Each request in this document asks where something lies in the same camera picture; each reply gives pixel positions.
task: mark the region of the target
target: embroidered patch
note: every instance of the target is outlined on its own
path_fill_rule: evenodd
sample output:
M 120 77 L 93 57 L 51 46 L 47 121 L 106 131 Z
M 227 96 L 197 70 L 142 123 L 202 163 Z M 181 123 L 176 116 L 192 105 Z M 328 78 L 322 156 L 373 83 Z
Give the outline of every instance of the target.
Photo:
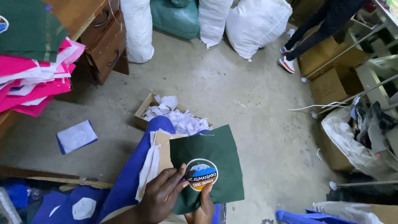
M 8 25 L 8 21 L 4 17 L 0 16 L 0 33 L 6 31 L 8 29 Z
M 207 159 L 191 160 L 187 167 L 190 167 L 188 178 L 189 185 L 195 191 L 201 191 L 208 184 L 214 184 L 218 178 L 218 170 L 214 163 Z

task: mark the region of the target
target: drawer handle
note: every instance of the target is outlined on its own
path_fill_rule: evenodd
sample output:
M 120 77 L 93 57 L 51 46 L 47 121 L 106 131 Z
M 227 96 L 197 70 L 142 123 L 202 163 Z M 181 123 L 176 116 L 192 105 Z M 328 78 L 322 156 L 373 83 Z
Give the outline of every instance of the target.
M 111 65 L 115 64 L 117 62 L 117 60 L 119 59 L 119 57 L 120 57 L 119 49 L 116 51 L 116 53 L 117 53 L 116 59 L 114 61 L 112 61 L 111 63 L 109 63 L 108 66 L 111 66 Z
M 111 18 L 111 14 L 109 13 L 109 10 L 106 10 L 106 15 L 107 15 L 106 20 L 102 23 L 98 23 L 98 24 L 94 25 L 94 28 L 100 27 L 108 22 L 108 20 Z

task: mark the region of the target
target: concrete floor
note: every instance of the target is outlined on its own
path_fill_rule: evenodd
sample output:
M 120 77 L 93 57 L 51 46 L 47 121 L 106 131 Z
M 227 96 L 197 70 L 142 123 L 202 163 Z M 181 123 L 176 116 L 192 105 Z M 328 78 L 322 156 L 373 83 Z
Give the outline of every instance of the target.
M 112 72 L 104 86 L 74 83 L 38 118 L 21 115 L 3 139 L 0 163 L 113 183 L 143 135 L 133 123 L 142 100 L 150 92 L 176 95 L 180 105 L 215 127 L 231 126 L 245 200 L 227 204 L 228 224 L 272 223 L 276 209 L 304 212 L 326 200 L 328 182 L 337 177 L 316 156 L 319 125 L 305 113 L 288 111 L 313 104 L 297 63 L 296 74 L 276 63 L 288 39 L 284 33 L 248 62 L 226 38 L 207 50 L 199 39 L 154 31 L 153 58 L 130 64 L 129 76 Z M 87 119 L 98 142 L 61 155 L 55 134 Z

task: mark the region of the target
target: red and white shoe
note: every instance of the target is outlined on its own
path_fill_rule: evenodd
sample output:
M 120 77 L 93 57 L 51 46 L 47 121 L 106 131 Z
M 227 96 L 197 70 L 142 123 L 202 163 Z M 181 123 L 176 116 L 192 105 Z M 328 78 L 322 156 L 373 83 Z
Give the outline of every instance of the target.
M 292 48 L 292 49 L 290 49 L 290 50 L 286 50 L 286 48 L 285 48 L 285 47 L 282 47 L 281 49 L 279 49 L 279 51 L 280 51 L 282 54 L 284 54 L 284 53 L 288 53 L 288 52 L 291 52 L 291 51 L 293 51 L 293 48 Z
M 286 60 L 286 56 L 279 59 L 279 63 L 290 73 L 294 73 L 293 61 Z

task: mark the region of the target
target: black pants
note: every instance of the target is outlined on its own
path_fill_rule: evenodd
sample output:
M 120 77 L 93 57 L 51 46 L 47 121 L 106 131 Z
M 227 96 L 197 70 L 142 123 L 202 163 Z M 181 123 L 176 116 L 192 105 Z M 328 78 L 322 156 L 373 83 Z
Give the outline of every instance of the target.
M 319 30 L 299 44 L 292 52 L 286 54 L 288 61 L 294 60 L 317 43 L 339 31 L 344 24 L 362 7 L 365 0 L 325 0 L 325 3 L 311 18 L 293 34 L 285 44 L 292 49 L 297 41 L 312 27 L 324 21 Z

